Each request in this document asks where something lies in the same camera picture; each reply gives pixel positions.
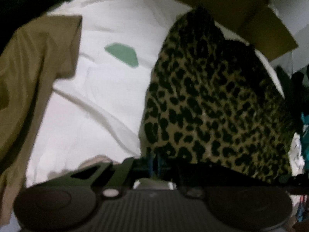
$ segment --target ribbed gray surface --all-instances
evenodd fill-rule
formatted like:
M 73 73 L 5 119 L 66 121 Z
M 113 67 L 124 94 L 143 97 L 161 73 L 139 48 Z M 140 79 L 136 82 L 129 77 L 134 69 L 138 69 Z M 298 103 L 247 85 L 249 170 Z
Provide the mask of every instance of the ribbed gray surface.
M 130 190 L 119 200 L 104 202 L 84 232 L 236 232 L 218 220 L 199 200 L 184 198 L 178 191 Z

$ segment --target khaki fabric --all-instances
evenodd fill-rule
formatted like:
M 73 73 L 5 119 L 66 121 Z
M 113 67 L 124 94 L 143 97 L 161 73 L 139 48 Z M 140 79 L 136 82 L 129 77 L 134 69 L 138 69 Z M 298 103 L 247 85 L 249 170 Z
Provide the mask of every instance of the khaki fabric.
M 73 76 L 81 16 L 43 16 L 16 30 L 0 56 L 0 226 L 9 222 L 56 78 Z

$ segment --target white button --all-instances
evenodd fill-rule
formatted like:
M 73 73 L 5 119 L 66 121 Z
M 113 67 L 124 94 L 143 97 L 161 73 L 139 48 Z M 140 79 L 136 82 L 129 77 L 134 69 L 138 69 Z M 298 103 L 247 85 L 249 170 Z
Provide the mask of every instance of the white button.
M 114 188 L 108 188 L 103 191 L 103 195 L 108 198 L 113 198 L 119 195 L 119 191 Z

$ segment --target bedding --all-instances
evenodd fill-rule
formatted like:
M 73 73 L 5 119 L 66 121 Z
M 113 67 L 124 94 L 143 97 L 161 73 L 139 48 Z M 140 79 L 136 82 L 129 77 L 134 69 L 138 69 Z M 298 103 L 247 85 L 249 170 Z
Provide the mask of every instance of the bedding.
M 82 15 L 75 77 L 57 80 L 35 141 L 26 186 L 76 170 L 105 155 L 122 162 L 140 156 L 139 129 L 145 92 L 162 43 L 177 16 L 191 8 L 174 0 L 72 0 L 50 15 Z M 218 25 L 226 38 L 243 41 Z M 132 47 L 138 66 L 130 67 L 104 49 Z M 258 51 L 275 85 L 276 73 Z
M 0 225 L 10 220 L 52 85 L 74 75 L 81 17 L 35 19 L 0 56 Z
M 273 183 L 291 172 L 296 125 L 252 46 L 226 40 L 206 9 L 171 28 L 146 93 L 143 154 L 212 161 Z

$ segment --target cardboard flap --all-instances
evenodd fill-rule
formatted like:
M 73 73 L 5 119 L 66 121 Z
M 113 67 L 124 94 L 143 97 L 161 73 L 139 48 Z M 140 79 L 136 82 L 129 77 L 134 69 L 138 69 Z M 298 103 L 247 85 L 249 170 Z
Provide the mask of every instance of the cardboard flap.
M 298 47 L 290 32 L 269 8 L 262 8 L 237 34 L 253 44 L 269 61 Z
M 297 48 L 297 43 L 265 0 L 178 0 L 202 4 L 215 21 L 255 45 L 269 61 Z

